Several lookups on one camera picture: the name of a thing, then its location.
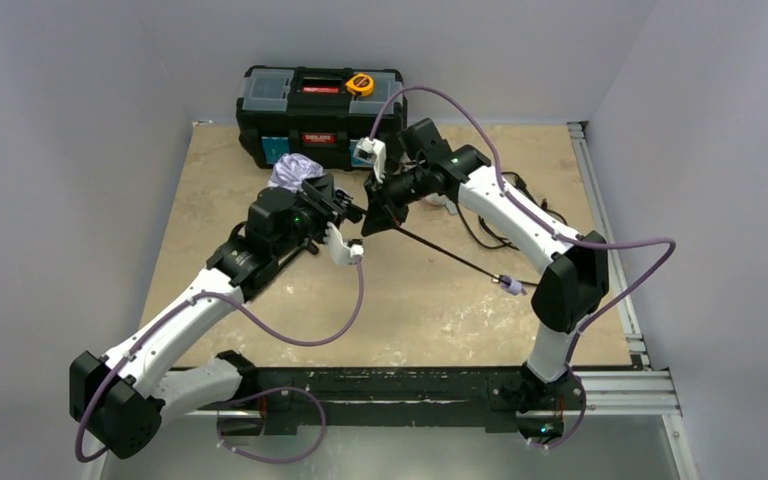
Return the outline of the purple umbrella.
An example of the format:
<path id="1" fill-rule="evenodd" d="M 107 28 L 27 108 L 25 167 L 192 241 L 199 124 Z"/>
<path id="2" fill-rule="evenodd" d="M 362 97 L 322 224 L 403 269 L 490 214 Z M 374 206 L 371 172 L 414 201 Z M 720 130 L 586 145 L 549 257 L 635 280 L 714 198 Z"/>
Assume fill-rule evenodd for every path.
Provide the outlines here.
<path id="1" fill-rule="evenodd" d="M 314 160 L 297 153 L 282 155 L 277 163 L 272 167 L 272 173 L 268 184 L 288 190 L 296 191 L 301 188 L 305 180 L 322 176 L 325 173 L 324 168 Z M 503 289 L 514 285 L 514 280 L 506 275 L 494 274 L 446 249 L 443 247 L 413 233 L 402 227 L 397 227 L 396 231 L 411 240 L 414 240 L 432 250 L 441 253 L 491 279 L 492 282 L 499 284 Z"/>

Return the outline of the pink umbrella case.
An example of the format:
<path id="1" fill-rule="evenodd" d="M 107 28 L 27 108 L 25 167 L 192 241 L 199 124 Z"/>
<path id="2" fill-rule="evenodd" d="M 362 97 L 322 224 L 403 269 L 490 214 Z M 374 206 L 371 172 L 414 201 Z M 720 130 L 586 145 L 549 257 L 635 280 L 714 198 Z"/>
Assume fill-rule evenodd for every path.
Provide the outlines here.
<path id="1" fill-rule="evenodd" d="M 445 195 L 431 194 L 424 198 L 424 201 L 434 207 L 444 208 L 450 215 L 457 214 L 457 207 L 453 201 L 451 201 Z"/>

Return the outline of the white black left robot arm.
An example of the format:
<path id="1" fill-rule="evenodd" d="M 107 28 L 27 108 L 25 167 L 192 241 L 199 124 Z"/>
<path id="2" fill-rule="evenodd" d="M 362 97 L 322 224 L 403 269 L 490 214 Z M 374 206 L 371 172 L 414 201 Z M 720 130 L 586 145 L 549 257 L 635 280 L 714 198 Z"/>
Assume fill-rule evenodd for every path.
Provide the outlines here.
<path id="1" fill-rule="evenodd" d="M 87 436 L 100 453 L 126 459 L 143 449 L 169 421 L 203 406 L 259 398 L 254 367 L 236 352 L 206 365 L 175 369 L 177 360 L 220 320 L 245 312 L 300 253 L 325 249 L 338 265 L 359 266 L 362 243 L 340 227 L 364 216 L 331 175 L 290 190 L 270 186 L 246 219 L 208 258 L 184 291 L 140 330 L 102 355 L 79 354 L 69 368 L 69 412 L 78 430 L 74 454 L 89 463 Z"/>

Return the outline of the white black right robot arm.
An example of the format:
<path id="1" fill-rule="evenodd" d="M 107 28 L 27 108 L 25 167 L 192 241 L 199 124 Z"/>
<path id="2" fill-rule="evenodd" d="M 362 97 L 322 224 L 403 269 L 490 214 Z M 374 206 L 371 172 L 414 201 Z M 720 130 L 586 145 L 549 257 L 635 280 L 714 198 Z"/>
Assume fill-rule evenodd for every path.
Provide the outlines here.
<path id="1" fill-rule="evenodd" d="M 569 370 L 576 329 L 599 307 L 609 290 L 604 237 L 581 235 L 510 186 L 490 158 L 472 145 L 452 148 L 436 125 L 421 120 L 398 133 L 414 166 L 387 174 L 387 149 L 369 137 L 356 142 L 356 157 L 373 170 L 364 189 L 367 214 L 361 232 L 370 236 L 401 226 L 409 204 L 432 194 L 447 197 L 493 224 L 539 274 L 531 306 L 540 326 L 525 362 L 527 377 L 543 384 Z"/>

